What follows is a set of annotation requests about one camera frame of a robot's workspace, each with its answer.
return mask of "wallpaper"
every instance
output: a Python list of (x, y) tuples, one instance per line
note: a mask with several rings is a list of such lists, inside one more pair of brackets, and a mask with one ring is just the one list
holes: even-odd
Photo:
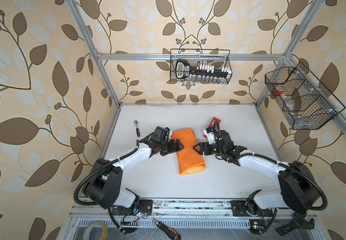
[[(346, 1), (325, 2), (293, 57), (309, 66), (346, 106)], [(333, 121), (316, 131), (290, 130), (270, 96), (260, 109), (283, 160), (307, 164), (327, 195), (327, 209), (317, 212), (327, 237), (346, 240), (345, 134)], [(346, 109), (341, 114), (346, 116)]]
[(77, 0), (103, 53), (283, 53), (308, 0)]
[(229, 84), (201, 84), (170, 79), (166, 61), (104, 62), (120, 102), (137, 104), (254, 103), (264, 88), (273, 61), (231, 61)]
[(0, 239), (60, 235), (110, 101), (65, 4), (0, 0)]

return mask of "metal base plate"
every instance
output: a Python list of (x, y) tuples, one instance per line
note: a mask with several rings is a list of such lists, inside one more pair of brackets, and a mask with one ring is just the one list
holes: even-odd
[[(246, 201), (234, 200), (230, 201), (234, 217), (251, 217), (246, 211), (239, 210), (239, 206), (245, 206)], [(270, 209), (264, 209), (264, 217), (272, 217), (273, 212)], [(257, 217), (262, 217), (262, 212), (258, 213)]]

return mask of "orange bag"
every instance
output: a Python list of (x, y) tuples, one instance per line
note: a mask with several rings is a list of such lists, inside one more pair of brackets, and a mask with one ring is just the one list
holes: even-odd
[(193, 146), (197, 144), (197, 140), (195, 132), (193, 132), (191, 128), (174, 132), (171, 138), (179, 139), (184, 145), (184, 149), (177, 152), (180, 175), (187, 175), (205, 170), (204, 158), (193, 149)]

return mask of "wire basket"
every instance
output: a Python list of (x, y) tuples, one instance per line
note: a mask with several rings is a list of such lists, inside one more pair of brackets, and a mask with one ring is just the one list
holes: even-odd
[(228, 84), (230, 50), (171, 49), (170, 82)]
[[(305, 77), (311, 73), (319, 87)], [(316, 130), (345, 109), (337, 97), (300, 62), (296, 67), (282, 67), (265, 74), (265, 84), (284, 113), (292, 129)], [(334, 107), (331, 101), (340, 105)]]

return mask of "orange handle screwdriver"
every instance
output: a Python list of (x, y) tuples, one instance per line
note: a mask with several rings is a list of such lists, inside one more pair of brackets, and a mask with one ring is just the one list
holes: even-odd
[(163, 224), (160, 221), (157, 221), (156, 219), (153, 218), (153, 222), (157, 224), (157, 228), (161, 229), (166, 233), (166, 235), (171, 239), (171, 240), (181, 240), (181, 235), (178, 234), (174, 229), (167, 227), (165, 224)]

